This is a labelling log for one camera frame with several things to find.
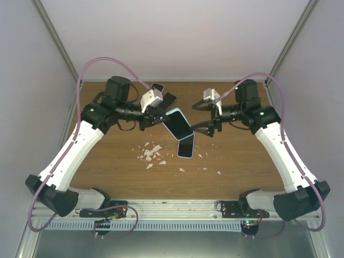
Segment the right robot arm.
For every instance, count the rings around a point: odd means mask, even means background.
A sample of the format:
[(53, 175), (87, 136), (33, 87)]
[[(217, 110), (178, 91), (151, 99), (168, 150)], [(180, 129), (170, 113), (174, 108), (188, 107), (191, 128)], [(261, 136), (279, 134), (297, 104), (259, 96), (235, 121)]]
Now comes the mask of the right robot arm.
[(224, 105), (215, 89), (206, 89), (194, 110), (210, 112), (210, 120), (193, 125), (195, 132), (212, 137), (222, 130), (223, 123), (240, 121), (263, 145), (283, 182), (284, 191), (253, 189), (240, 194), (238, 211), (245, 218), (258, 210), (276, 212), (284, 221), (321, 209), (330, 192), (326, 181), (318, 181), (307, 169), (282, 128), (276, 110), (261, 104), (257, 83), (248, 79), (235, 84), (235, 104)]

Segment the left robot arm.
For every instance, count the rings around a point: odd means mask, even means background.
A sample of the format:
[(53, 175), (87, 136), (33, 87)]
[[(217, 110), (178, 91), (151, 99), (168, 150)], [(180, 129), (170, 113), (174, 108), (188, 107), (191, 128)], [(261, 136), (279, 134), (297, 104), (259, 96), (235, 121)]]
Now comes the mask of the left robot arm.
[(158, 109), (163, 101), (161, 91), (150, 88), (140, 102), (128, 101), (133, 83), (124, 77), (108, 79), (105, 90), (86, 105), (65, 145), (52, 163), (38, 176), (29, 175), (26, 186), (40, 201), (60, 217), (69, 215), (75, 209), (92, 209), (99, 217), (110, 213), (109, 196), (97, 189), (83, 190), (70, 187), (71, 180), (90, 150), (120, 120), (132, 121), (140, 130), (167, 120)]

